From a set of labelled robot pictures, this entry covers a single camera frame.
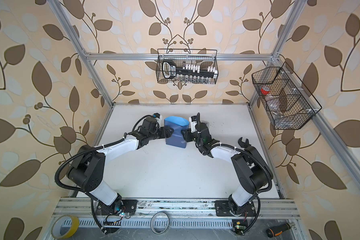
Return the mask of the blue wrapping paper sheet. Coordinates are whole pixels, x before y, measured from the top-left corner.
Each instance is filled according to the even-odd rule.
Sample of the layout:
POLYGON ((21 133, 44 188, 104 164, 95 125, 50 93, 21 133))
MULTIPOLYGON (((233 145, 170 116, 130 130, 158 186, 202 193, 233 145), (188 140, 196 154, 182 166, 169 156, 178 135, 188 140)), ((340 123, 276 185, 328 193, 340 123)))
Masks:
POLYGON ((182 134, 183 130, 189 128, 189 121, 177 116, 171 116, 164 119, 165 127, 173 129, 171 137, 166 139, 166 144, 178 148, 186 148, 187 141, 182 134))

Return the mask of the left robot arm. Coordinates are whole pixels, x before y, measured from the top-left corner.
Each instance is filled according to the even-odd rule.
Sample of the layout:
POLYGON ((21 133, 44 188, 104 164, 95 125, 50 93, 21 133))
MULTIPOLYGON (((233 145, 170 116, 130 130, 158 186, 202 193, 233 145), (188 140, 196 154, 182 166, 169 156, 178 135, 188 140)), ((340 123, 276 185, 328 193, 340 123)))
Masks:
POLYGON ((113 143, 90 147, 84 145, 78 153, 64 161, 55 173, 55 183, 67 190, 82 192, 92 200, 99 201, 114 211, 122 207, 122 197, 104 180, 106 164, 125 153, 146 146, 149 141, 168 139, 174 133, 169 126, 161 127, 159 114, 146 115, 140 119, 141 126, 113 143))

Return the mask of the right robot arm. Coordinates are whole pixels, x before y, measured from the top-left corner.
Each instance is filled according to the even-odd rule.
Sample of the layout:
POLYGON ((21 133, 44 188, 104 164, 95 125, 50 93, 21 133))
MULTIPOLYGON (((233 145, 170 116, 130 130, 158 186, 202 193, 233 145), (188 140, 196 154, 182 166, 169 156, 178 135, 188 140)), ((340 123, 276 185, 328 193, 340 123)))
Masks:
POLYGON ((245 212, 260 193, 268 192, 273 187, 274 175, 258 150, 249 140, 238 140, 239 147, 223 144, 212 138, 206 123, 201 122, 200 114, 190 117, 191 127, 182 130, 187 142, 195 142, 203 156, 216 158, 233 164, 240 185, 229 196, 228 206, 234 216, 245 212))

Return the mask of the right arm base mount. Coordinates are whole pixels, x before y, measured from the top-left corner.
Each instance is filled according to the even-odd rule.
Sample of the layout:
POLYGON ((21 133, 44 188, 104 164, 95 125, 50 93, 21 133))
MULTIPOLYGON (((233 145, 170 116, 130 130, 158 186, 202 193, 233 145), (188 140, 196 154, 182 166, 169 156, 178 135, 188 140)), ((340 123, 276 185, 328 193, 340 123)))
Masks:
POLYGON ((215 210, 218 217, 254 217, 256 209, 253 203, 246 203, 238 207, 234 201, 215 201, 215 210))

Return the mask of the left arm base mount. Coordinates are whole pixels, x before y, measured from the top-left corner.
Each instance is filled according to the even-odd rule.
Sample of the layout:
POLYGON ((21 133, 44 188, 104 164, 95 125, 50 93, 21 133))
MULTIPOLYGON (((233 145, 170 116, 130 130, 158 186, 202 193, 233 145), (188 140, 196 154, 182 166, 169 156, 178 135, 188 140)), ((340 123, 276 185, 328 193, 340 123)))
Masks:
POLYGON ((98 210, 103 216, 119 216, 120 214, 133 215, 137 210, 137 203, 138 200, 119 199, 115 200, 115 202, 112 203, 110 206, 107 206, 104 203, 100 202, 98 210))

